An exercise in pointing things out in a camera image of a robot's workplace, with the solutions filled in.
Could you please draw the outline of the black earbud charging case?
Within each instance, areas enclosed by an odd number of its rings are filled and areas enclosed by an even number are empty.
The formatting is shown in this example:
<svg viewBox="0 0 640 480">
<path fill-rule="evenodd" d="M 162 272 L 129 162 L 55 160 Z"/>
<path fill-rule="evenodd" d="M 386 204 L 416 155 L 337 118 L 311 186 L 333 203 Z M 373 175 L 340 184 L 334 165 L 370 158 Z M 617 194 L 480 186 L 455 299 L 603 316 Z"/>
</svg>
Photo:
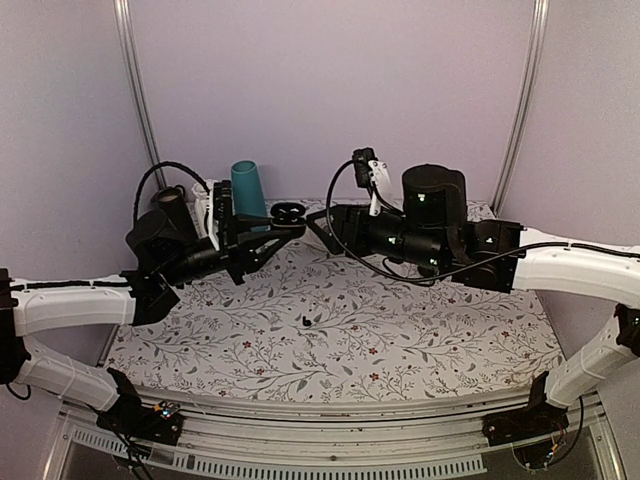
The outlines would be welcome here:
<svg viewBox="0 0 640 480">
<path fill-rule="evenodd" d="M 305 223 L 306 208 L 296 202 L 277 202 L 270 209 L 271 225 L 275 228 L 293 229 Z"/>
</svg>

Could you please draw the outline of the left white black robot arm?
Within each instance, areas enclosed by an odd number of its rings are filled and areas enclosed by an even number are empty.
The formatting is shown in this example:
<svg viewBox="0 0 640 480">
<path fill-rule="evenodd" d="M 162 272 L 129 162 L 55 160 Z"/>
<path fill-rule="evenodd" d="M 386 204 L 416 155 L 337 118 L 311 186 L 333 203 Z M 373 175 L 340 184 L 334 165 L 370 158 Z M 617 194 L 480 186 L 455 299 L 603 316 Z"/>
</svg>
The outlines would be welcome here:
<svg viewBox="0 0 640 480">
<path fill-rule="evenodd" d="M 134 270 L 91 280 L 30 282 L 1 271 L 1 382 L 36 387 L 102 412 L 128 434 L 148 426 L 125 374 L 100 369 L 38 343 L 37 332 L 86 325 L 144 326 L 164 320 L 177 289 L 224 271 L 240 285 L 289 241 L 305 232 L 305 209 L 278 203 L 267 218 L 219 215 L 209 232 L 189 240 L 154 210 L 136 221 L 126 241 Z"/>
</svg>

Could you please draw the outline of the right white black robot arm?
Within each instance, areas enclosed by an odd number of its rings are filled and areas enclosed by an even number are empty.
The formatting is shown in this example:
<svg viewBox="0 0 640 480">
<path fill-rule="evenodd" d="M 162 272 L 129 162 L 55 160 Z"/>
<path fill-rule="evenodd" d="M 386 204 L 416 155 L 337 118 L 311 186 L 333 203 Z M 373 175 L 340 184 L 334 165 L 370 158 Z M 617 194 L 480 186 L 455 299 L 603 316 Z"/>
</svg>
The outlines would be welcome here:
<svg viewBox="0 0 640 480">
<path fill-rule="evenodd" d="M 467 287 L 509 293 L 547 290 L 613 301 L 602 330 L 578 353 L 544 373 L 531 387 L 517 427 L 537 436 L 620 367 L 639 356 L 639 249 L 558 237 L 519 223 L 467 218 L 464 175 L 424 164 L 402 175 L 403 205 L 385 198 L 387 169 L 378 161 L 354 161 L 356 182 L 370 195 L 364 205 L 333 204 L 310 215 L 308 226 L 333 253 L 345 253 L 377 274 L 398 280 L 368 262 L 381 255 L 409 263 L 425 285 L 446 278 Z"/>
</svg>

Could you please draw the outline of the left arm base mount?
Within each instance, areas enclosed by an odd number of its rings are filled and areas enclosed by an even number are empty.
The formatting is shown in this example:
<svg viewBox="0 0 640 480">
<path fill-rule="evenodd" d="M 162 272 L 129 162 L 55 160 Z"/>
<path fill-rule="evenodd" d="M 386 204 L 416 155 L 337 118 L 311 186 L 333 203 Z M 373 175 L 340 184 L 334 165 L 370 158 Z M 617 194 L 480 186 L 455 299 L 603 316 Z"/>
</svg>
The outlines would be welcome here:
<svg viewBox="0 0 640 480">
<path fill-rule="evenodd" d="M 143 406 L 137 400 L 119 399 L 106 411 L 97 412 L 96 425 L 122 437 L 176 446 L 185 418 L 180 413 L 165 414 L 165 408 Z"/>
</svg>

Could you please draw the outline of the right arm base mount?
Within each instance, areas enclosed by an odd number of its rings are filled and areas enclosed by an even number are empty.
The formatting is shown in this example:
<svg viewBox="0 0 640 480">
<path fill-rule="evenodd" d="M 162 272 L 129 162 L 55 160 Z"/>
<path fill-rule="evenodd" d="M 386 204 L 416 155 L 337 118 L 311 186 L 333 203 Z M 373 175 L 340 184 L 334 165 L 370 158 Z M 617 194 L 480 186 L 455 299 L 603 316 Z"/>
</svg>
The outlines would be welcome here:
<svg viewBox="0 0 640 480">
<path fill-rule="evenodd" d="M 567 409 L 555 407 L 522 407 L 485 415 L 482 433 L 490 446 L 513 444 L 524 440 L 558 433 L 558 440 L 517 447 L 513 450 L 516 461 L 528 470 L 549 467 L 555 459 L 569 426 Z"/>
</svg>

